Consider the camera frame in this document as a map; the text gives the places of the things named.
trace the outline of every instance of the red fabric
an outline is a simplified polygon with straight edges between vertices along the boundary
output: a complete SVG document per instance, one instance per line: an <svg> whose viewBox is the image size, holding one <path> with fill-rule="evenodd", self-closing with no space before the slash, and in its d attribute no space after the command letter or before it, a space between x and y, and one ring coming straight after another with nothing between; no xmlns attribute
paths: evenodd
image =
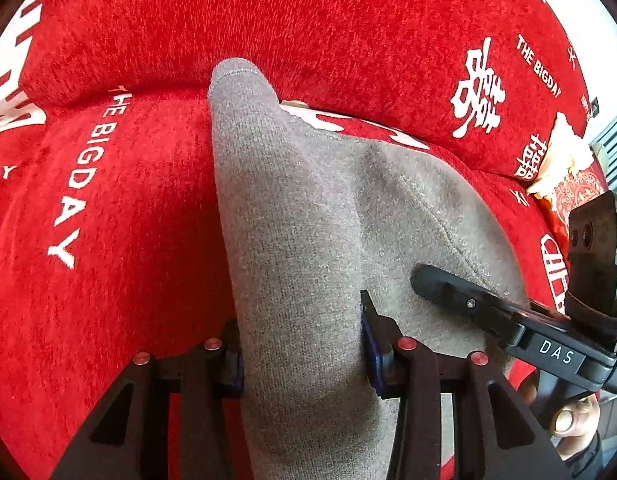
<svg viewBox="0 0 617 480"><path fill-rule="evenodd" d="M501 124L487 134L474 120L456 139L465 119L451 99L467 79L467 51L486 38L487 68L506 92L495 105ZM546 143L557 111L580 135L586 125L577 59L541 0L44 0L35 42L22 85L40 106L90 99L120 82L205 90L217 62L241 56L281 99L364 110L475 170L514 175L531 135ZM538 60L559 95L534 72Z"/></svg>
<svg viewBox="0 0 617 480"><path fill-rule="evenodd" d="M135 352L186 351L234 315L205 103L225 57L253 60L281 98L426 139L489 204L529 294L554 301L544 218L515 197L519 184L482 173L514 175L558 110L584 129L581 72L541 0L33 0L23 20L35 12L39 23L11 27L0 46L0 91L16 83L4 102L21 98L10 113L39 123L4 130L0 116L0 434L32 480L48 477ZM451 99L485 38L506 91L501 123L487 134L473 120L458 139ZM120 84L127 107L107 114ZM110 140L87 144L105 123L117 123ZM77 209L62 216L63 200ZM48 254L67 240L72 267Z"/></svg>

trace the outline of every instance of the human hand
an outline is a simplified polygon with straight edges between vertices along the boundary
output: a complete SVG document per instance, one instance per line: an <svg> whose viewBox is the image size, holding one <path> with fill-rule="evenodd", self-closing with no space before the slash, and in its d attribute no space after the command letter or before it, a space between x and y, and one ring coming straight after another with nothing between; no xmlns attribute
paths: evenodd
<svg viewBox="0 0 617 480"><path fill-rule="evenodd" d="M520 384L518 393L526 404L531 405L537 396L535 374L528 376ZM557 452L562 460L583 451L591 444L600 422L600 406L595 394L576 402L569 402L551 420L551 434L562 440L557 444Z"/></svg>

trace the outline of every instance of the gray fabric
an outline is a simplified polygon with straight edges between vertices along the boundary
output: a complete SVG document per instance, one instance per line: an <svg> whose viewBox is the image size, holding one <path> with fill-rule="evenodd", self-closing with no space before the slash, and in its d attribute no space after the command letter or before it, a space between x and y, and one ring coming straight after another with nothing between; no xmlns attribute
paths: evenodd
<svg viewBox="0 0 617 480"><path fill-rule="evenodd" d="M524 302L505 234L445 162L316 130L248 61L218 65L208 98L255 478L384 479L397 401L367 383L359 291L405 334L464 357L484 335L416 296L409 274L434 264Z"/></svg>

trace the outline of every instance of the red cushion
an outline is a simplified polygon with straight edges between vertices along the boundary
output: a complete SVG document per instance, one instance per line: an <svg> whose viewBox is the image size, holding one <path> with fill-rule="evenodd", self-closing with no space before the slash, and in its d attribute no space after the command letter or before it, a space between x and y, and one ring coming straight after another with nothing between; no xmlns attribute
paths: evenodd
<svg viewBox="0 0 617 480"><path fill-rule="evenodd" d="M513 176L526 163L533 171L525 148L532 136L546 144L557 111L580 135L586 125L577 58L542 0L41 1L20 83L43 110L119 83L205 92L217 62L242 56L283 99L364 111L475 170ZM484 70L469 51L480 52ZM462 88L479 85L462 83L471 79L467 61L488 93L472 105Z"/></svg>

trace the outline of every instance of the red package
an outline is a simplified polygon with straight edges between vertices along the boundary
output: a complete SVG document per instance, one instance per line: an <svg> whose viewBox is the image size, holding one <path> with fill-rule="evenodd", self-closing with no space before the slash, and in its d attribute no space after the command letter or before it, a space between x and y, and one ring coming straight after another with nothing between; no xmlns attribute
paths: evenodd
<svg viewBox="0 0 617 480"><path fill-rule="evenodd" d="M542 198L538 200L540 208L555 235L557 245L569 266L569 214L573 209L609 190L604 177L604 171L595 155L591 166L575 175L567 177L555 189L555 207L551 202Z"/></svg>

